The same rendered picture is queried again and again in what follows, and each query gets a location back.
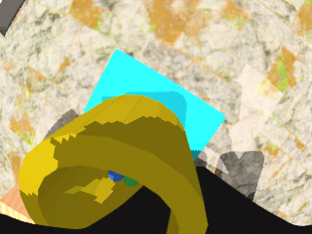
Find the green marble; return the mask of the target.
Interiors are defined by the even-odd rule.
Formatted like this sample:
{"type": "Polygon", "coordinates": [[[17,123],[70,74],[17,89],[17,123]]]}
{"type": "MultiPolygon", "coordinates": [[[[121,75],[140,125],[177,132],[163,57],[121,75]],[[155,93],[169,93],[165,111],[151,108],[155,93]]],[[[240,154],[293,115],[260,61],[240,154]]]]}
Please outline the green marble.
{"type": "Polygon", "coordinates": [[[132,179],[129,176],[124,175],[124,182],[128,184],[128,186],[137,186],[137,180],[132,179]]]}

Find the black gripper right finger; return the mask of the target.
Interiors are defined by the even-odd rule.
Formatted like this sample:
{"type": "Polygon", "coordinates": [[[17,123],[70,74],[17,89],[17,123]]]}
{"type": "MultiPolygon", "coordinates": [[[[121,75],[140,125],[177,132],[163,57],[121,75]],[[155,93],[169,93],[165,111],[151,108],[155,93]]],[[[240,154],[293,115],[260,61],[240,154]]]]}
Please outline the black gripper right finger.
{"type": "Polygon", "coordinates": [[[195,169],[206,207],[206,234],[312,234],[312,225],[293,225],[246,198],[210,169],[195,169]]]}

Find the peach flat bar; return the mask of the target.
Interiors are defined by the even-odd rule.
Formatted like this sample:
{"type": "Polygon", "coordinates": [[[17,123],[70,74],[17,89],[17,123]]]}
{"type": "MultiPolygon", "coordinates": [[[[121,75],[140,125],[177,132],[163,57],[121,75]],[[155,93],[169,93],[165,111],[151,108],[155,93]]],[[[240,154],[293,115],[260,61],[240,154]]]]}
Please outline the peach flat bar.
{"type": "Polygon", "coordinates": [[[27,214],[27,210],[20,198],[20,183],[17,183],[15,187],[12,187],[12,190],[7,192],[7,195],[0,199],[0,208],[1,214],[14,217],[19,221],[34,223],[30,215],[27,214]]]}

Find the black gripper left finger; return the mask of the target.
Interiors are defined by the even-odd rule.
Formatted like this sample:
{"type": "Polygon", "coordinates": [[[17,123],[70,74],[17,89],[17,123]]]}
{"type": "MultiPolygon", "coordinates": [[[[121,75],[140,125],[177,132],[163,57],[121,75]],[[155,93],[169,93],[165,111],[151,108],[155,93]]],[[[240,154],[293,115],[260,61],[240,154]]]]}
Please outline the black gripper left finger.
{"type": "Polygon", "coordinates": [[[171,208],[148,187],[85,229],[36,225],[0,214],[0,234],[167,234],[171,208]]]}

